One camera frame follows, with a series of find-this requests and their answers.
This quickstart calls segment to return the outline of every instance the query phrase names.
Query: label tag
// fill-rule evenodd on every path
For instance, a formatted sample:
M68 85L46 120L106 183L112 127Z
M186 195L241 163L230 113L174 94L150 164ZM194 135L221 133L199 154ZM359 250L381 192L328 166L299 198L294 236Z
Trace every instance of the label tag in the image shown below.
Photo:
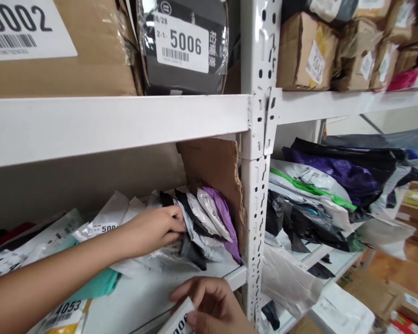
M373 66L375 65L375 60L373 59L372 53L367 52L367 54L362 58L361 64L361 73L364 76L365 80L368 80L370 77L370 73L373 70Z
M28 256L20 252L9 250L0 252L0 276L20 268L27 258Z
M0 0L0 60L77 55L53 0Z
M311 45L310 55L308 57L307 72L314 82L322 84L325 68L325 60L317 47L316 41Z
M310 11L319 15L326 22L331 22L338 15L342 0L313 0Z
M395 26L399 28L407 28L409 25L412 24L413 20L413 8L414 3L405 1L401 5L401 8L399 9L398 18L396 19Z
M102 223L93 225L93 230L91 231L91 237L98 236L99 234L114 230L119 225L117 223Z
M385 0L359 0L359 9L380 9L383 8Z
M209 72L209 65L215 67L216 58L209 57L209 40L216 39L216 33L209 36L208 30L189 22L160 12L153 15L159 63L202 73Z
M46 319L43 324L43 332L52 329L77 324L84 311L87 299L74 302L65 302L60 305Z

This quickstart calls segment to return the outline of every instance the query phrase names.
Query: stack of parcels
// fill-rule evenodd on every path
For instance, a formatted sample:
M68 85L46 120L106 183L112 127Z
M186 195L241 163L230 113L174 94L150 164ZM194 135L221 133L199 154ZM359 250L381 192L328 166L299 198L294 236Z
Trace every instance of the stack of parcels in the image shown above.
M389 89L418 88L418 53L405 64L412 49L418 52L418 0L286 0L277 87L379 91L394 75L416 71L412 85Z

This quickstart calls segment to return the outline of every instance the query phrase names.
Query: finger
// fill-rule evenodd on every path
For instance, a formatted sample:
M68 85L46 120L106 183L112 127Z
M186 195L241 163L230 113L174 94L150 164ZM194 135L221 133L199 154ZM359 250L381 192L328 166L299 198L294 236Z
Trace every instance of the finger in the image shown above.
M174 243L176 241L178 241L181 238L181 234L180 233L176 233L176 232L169 232L166 233L166 235L163 237L162 239L162 245L163 247L170 245L171 243Z

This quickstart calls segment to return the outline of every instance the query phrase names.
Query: shelf upright post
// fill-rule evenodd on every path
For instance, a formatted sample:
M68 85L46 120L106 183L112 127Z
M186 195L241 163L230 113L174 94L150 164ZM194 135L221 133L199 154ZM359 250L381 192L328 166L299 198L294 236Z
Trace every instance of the shelf upright post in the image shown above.
M271 88L275 87L282 0L241 0L242 94L250 94L249 131L237 137L242 158L247 242L242 258L248 268L243 305L253 324L260 317L261 268L265 241L269 156L264 156Z

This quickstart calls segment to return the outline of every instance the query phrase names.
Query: torn cardboard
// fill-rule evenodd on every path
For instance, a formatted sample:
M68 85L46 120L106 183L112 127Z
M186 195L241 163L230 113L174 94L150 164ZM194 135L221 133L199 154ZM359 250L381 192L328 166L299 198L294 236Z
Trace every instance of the torn cardboard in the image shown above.
M298 13L281 27L277 87L328 90L337 37L325 23Z
M0 98L137 95L133 32L115 0L54 0L76 57L0 61Z
M243 207L243 188L238 176L237 142L216 138L197 139L176 144L184 163L190 191L209 186L225 198L232 218L239 251L245 255L246 209Z
M382 90L387 87L392 80L398 59L398 45L391 42L382 42L376 52L376 61L370 80L370 88Z
M338 91L363 91L370 87L375 65L376 45L382 38L375 23L360 18L343 31L336 52L331 87Z

